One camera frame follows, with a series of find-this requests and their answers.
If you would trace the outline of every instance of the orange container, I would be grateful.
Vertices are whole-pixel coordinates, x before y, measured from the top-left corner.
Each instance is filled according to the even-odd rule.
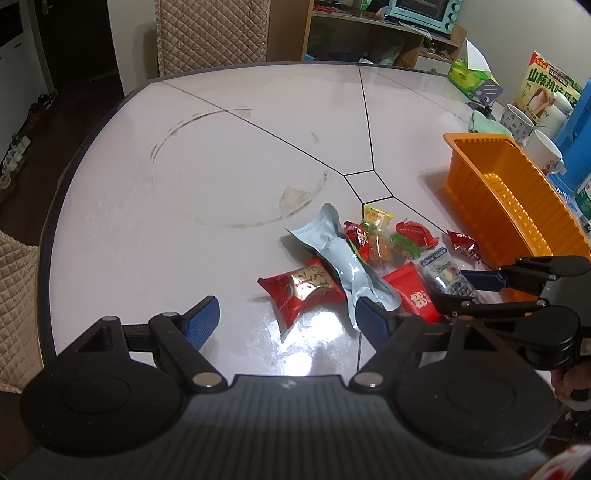
[[[495,267],[521,256],[582,255],[591,244],[540,169],[506,135],[445,134],[447,194]]]

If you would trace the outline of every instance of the drawer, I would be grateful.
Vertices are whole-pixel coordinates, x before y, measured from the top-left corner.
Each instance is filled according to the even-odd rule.
[[[415,70],[422,70],[424,72],[435,72],[447,75],[452,68],[452,64],[443,60],[418,56],[414,68]]]

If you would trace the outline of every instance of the white foil wrapper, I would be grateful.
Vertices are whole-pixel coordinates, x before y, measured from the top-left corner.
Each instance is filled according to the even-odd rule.
[[[349,318],[356,330],[355,305],[361,297],[381,303],[388,311],[400,307],[400,295],[365,265],[353,252],[340,226],[339,214],[330,203],[307,225],[289,231],[300,242],[313,248],[330,263],[339,275],[347,296]]]

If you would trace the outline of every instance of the pile of snacks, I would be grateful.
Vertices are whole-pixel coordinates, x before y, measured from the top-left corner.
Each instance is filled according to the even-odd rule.
[[[303,268],[258,279],[287,329],[304,309],[344,302],[353,327],[358,328],[355,305],[361,297],[381,303],[388,311],[420,315],[428,323],[442,319],[430,293],[482,301],[440,238],[417,222],[394,225],[393,218],[392,213],[364,205],[361,223],[341,224],[337,211],[327,203],[310,223],[290,232],[316,256]],[[447,236],[456,252],[480,261],[474,239],[451,231]]]

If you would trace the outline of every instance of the quilted chair cover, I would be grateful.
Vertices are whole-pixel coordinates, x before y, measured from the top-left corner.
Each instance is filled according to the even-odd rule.
[[[160,75],[264,61],[271,0],[155,0]]]
[[[35,316],[38,247],[0,232],[0,391],[21,393],[42,369]]]

